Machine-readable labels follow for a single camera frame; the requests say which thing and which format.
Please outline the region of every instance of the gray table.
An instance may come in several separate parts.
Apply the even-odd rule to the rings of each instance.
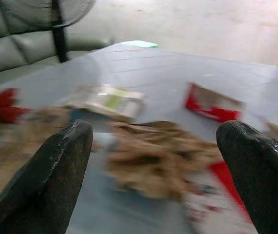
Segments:
[[[215,140],[218,123],[184,109],[189,82],[198,82],[246,103],[243,121],[263,131],[260,117],[278,123],[278,67],[237,63],[116,44],[87,56],[0,85],[20,89],[21,106],[60,102],[76,85],[110,83],[148,95],[137,122],[171,120],[205,140]],[[88,117],[106,145],[112,137]],[[91,155],[68,234],[191,233],[181,207],[150,200],[136,192],[112,190],[103,173],[105,154]]]

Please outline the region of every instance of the gray leather couch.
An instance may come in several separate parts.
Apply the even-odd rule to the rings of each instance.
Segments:
[[[112,37],[66,35],[70,58],[113,44]],[[51,31],[39,31],[0,5],[0,84],[58,64]]]

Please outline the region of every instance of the electric fan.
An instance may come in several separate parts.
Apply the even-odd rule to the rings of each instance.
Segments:
[[[56,55],[68,61],[64,27],[82,19],[95,0],[0,0],[6,14],[14,15],[38,30],[52,30]]]

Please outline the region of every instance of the black fan pole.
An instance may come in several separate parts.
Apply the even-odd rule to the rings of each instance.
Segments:
[[[68,61],[67,45],[61,15],[59,0],[52,0],[52,34],[55,43],[56,55],[60,62]]]

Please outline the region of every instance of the concrete floor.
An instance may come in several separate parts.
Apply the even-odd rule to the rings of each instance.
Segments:
[[[71,32],[111,33],[171,51],[278,65],[278,0],[98,0]]]

